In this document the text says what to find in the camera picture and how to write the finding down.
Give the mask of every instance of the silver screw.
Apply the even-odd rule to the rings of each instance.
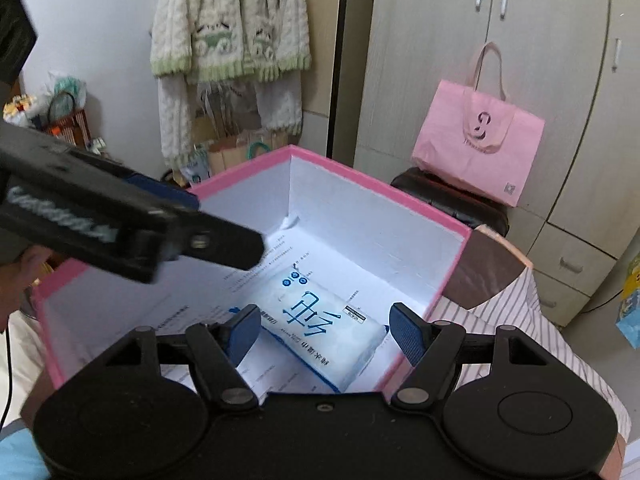
[[[318,404],[316,406],[316,409],[319,412],[323,412],[323,413],[328,413],[328,412],[332,412],[334,410],[334,406],[328,402],[321,402],[320,404]]]
[[[191,239],[191,247],[193,249],[206,249],[209,247],[210,239],[207,235],[195,235]]]
[[[254,394],[251,390],[247,390],[246,388],[229,388],[222,392],[220,395],[223,402],[225,404],[231,404],[233,406],[238,406],[240,404],[246,404],[251,399],[254,398]]]
[[[398,392],[398,399],[405,404],[422,404],[429,400],[429,394],[422,388],[405,388]]]

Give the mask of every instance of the bag handle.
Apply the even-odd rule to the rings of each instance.
[[[71,113],[72,115],[76,111],[76,98],[70,92],[63,90],[62,92],[57,93],[53,96],[53,99],[49,103],[49,109],[47,110],[47,126],[51,126],[51,111],[53,110],[53,104],[58,100],[59,97],[68,95],[71,97]]]
[[[466,86],[471,86],[472,88],[476,87],[476,80],[480,75],[480,67],[482,66],[482,60],[484,59],[484,54],[486,54],[487,50],[493,50],[498,56],[498,60],[500,61],[500,99],[508,101],[509,95],[505,91],[504,83],[502,82],[502,53],[500,52],[500,48],[498,48],[493,41],[487,41],[480,51],[472,58],[468,77],[466,78]]]

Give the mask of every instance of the black label on package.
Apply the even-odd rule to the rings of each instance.
[[[349,305],[347,305],[347,306],[344,308],[343,312],[344,312],[347,316],[351,317],[352,319],[355,319],[358,323],[361,323],[361,324],[362,324],[362,323],[364,323],[364,322],[367,320],[367,318],[366,318],[366,317],[364,317],[361,313],[359,313],[359,312],[358,312],[357,310],[355,310],[354,308],[351,308]]]

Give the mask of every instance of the drawer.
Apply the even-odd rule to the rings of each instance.
[[[588,296],[540,272],[534,270],[533,277],[538,288],[540,310],[556,325],[567,326],[589,301]]]
[[[545,224],[544,219],[519,207],[510,208],[507,215],[509,216],[507,240],[519,248],[523,254],[527,254]]]
[[[616,261],[595,247],[545,224],[529,251],[540,272],[587,296],[593,295]]]

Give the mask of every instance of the wardrobe door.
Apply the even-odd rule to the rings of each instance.
[[[612,0],[589,126],[550,222],[620,257],[640,226],[640,0]]]
[[[494,0],[488,39],[504,59],[511,101],[546,121],[518,206],[547,218],[584,131],[600,73],[608,0]],[[486,56],[479,89],[497,94]]]
[[[357,145],[409,160],[439,81],[465,81],[486,37],[490,4],[374,0]],[[359,151],[355,167],[363,170],[370,151]]]

